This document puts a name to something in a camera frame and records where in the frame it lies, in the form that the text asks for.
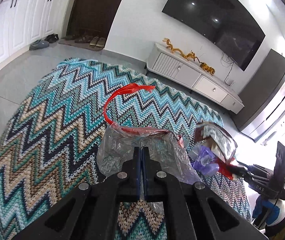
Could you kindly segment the blue white gloved right hand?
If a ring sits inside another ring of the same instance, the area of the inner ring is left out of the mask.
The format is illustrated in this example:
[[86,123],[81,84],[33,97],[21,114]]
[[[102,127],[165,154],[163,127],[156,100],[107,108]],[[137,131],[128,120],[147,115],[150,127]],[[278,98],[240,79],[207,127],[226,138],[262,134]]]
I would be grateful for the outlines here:
[[259,196],[253,210],[254,226],[265,225],[267,235],[275,235],[285,227],[285,200]]

